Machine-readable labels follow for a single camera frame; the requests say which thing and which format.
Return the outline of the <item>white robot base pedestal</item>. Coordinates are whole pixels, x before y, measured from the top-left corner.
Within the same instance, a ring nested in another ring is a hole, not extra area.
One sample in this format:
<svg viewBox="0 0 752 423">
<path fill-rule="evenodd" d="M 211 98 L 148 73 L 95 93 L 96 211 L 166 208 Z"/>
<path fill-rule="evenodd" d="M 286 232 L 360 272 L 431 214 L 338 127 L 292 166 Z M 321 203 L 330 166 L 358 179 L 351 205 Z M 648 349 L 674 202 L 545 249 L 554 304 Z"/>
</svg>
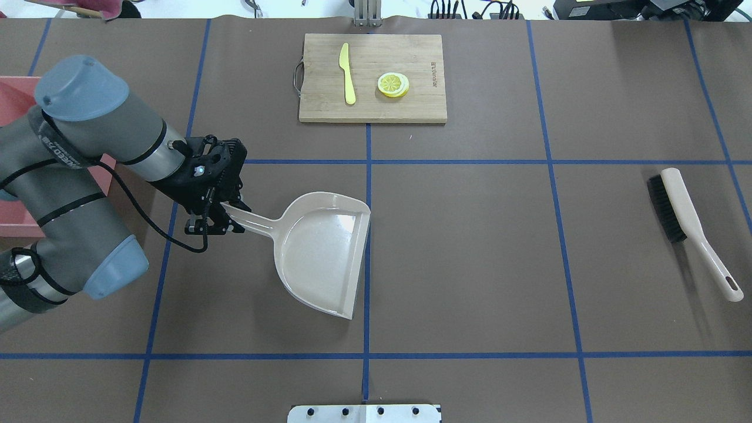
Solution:
<svg viewBox="0 0 752 423">
<path fill-rule="evenodd" d="M 354 404 L 295 406 L 287 422 L 443 422 L 432 404 Z"/>
</svg>

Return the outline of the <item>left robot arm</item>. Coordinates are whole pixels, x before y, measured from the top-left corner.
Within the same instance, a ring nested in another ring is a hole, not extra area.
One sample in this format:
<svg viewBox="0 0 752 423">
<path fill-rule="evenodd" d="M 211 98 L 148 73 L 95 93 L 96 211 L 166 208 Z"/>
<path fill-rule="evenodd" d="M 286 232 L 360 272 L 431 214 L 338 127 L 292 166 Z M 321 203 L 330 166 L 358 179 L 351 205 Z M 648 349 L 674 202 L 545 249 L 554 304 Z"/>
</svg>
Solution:
<svg viewBox="0 0 752 423">
<path fill-rule="evenodd" d="M 244 233 L 223 204 L 247 210 L 241 168 L 247 150 L 238 139 L 184 137 L 148 107 L 128 83 L 91 56 L 70 56 L 39 80 L 35 104 L 2 128 L 2 200 L 21 202 L 43 238 L 2 252 L 2 332 L 54 310 L 84 292 L 102 299 L 149 268 L 89 169 L 102 167 L 123 184 L 102 156 L 126 166 L 190 215 L 187 234 L 200 247 L 210 235 Z"/>
</svg>

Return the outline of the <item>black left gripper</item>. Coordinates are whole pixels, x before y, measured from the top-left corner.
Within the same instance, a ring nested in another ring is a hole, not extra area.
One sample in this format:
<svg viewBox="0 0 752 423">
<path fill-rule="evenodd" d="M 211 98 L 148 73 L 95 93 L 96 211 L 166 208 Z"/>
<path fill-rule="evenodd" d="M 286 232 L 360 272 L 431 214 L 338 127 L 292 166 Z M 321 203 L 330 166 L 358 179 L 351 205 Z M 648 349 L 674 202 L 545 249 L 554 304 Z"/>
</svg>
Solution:
<svg viewBox="0 0 752 423">
<path fill-rule="evenodd" d="M 220 203 L 252 212 L 241 194 L 240 173 L 247 156 L 241 140 L 188 137 L 184 141 L 171 141 L 169 146 L 180 153 L 183 163 L 171 176 L 154 182 L 154 187 L 188 213 L 184 233 L 192 236 L 246 233 L 226 209 L 214 205 Z"/>
</svg>

